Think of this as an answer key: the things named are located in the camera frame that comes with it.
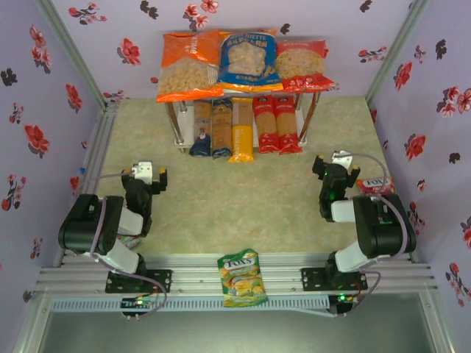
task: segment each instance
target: floral wallpaper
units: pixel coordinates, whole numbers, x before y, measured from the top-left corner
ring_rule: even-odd
[[[115,92],[156,97],[163,33],[215,28],[277,28],[281,40],[327,39],[326,76],[336,84],[325,94],[364,96],[412,0],[298,0],[295,6],[282,0],[52,2],[106,101],[105,93]]]
[[[39,271],[57,254],[99,107],[33,1],[1,10],[0,350],[11,352]]]
[[[471,47],[462,42],[468,5],[428,5],[370,104],[418,251],[431,264],[463,353],[471,347]]]

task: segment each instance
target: spaghetti package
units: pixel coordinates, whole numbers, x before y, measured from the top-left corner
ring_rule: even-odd
[[[356,185],[363,195],[375,195],[379,190],[381,190],[383,186],[383,178],[357,179]],[[392,178],[388,176],[386,178],[386,186],[383,188],[383,191],[381,191],[381,194],[388,195],[391,193],[396,193],[396,190],[394,188],[394,182],[392,181]]]
[[[217,86],[219,31],[163,35],[157,102],[223,96]]]
[[[258,153],[279,152],[273,97],[255,97],[253,112],[258,133]]]
[[[333,85],[324,77],[325,40],[278,41],[276,72],[286,92],[320,92]]]
[[[213,137],[213,158],[232,155],[233,103],[230,98],[213,100],[211,135]]]
[[[252,99],[233,98],[233,156],[230,163],[253,161],[252,126]]]
[[[296,106],[293,96],[277,96],[275,101],[275,118],[280,143],[280,154],[302,152],[298,146],[296,129]]]
[[[275,72],[275,33],[222,34],[219,86],[243,92],[282,90]]]
[[[210,101],[194,102],[194,142],[190,148],[191,156],[211,156],[211,111]]]
[[[246,249],[218,260],[225,307],[252,307],[268,301],[258,254]]]

